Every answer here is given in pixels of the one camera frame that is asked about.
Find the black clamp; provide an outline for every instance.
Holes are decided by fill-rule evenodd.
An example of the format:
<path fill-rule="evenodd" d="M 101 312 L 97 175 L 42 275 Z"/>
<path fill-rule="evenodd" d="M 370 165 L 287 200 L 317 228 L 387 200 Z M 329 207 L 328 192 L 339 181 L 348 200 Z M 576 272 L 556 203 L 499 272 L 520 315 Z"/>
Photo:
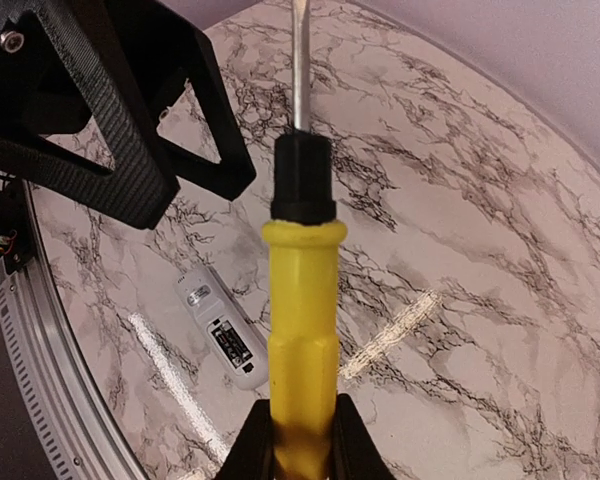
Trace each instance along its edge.
<path fill-rule="evenodd" d="M 220 163 L 156 132 L 186 79 Z M 41 136 L 91 115 L 111 169 Z M 228 200 L 255 178 L 211 42 L 154 0 L 0 0 L 0 170 L 137 228 L 158 223 L 176 175 Z"/>
<path fill-rule="evenodd" d="M 340 394 L 333 423 L 331 480 L 395 480 L 349 395 Z M 215 480 L 272 480 L 269 400 L 255 402 Z"/>

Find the purple wall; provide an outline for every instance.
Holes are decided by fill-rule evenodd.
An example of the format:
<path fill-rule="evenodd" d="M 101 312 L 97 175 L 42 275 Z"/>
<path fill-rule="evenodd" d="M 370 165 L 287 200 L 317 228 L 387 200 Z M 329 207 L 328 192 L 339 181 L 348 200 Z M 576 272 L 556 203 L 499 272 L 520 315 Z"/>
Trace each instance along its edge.
<path fill-rule="evenodd" d="M 600 0 L 358 0 L 443 46 L 600 167 Z"/>

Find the bolt head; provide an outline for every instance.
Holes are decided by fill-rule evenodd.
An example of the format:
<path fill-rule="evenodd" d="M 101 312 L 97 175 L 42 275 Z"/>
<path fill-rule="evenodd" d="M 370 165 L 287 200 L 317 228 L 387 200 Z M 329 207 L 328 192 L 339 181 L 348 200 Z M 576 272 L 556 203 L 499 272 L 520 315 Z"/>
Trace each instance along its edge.
<path fill-rule="evenodd" d="M 7 53 L 16 53 L 24 46 L 24 35 L 14 30 L 2 32 L 0 35 L 0 48 Z"/>

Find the marble surface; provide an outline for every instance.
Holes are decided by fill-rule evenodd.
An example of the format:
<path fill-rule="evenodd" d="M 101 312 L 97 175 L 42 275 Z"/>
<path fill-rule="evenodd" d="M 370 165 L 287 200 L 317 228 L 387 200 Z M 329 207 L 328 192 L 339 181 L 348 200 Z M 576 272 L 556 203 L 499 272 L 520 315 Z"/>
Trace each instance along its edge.
<path fill-rule="evenodd" d="M 155 231 L 43 189 L 45 246 L 87 362 L 152 479 L 208 478 L 252 402 L 173 291 L 213 264 L 269 327 L 272 145 L 289 122 L 288 2 L 208 31 L 258 170 L 229 204 L 183 183 Z M 343 365 L 441 299 L 343 381 L 398 479 L 600 479 L 600 176 L 499 87 L 374 14 L 316 0 L 315 130 L 334 140 Z M 215 155 L 187 92 L 161 133 Z M 97 130 L 56 139 L 107 161 Z M 145 320 L 130 321 L 139 313 Z"/>

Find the metal screwdriver shaft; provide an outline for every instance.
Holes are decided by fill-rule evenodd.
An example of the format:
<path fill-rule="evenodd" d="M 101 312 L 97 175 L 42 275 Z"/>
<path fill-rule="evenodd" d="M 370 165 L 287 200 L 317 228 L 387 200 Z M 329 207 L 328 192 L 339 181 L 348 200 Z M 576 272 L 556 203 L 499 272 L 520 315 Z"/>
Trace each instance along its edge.
<path fill-rule="evenodd" d="M 293 126 L 308 132 L 311 93 L 310 0 L 293 0 Z"/>

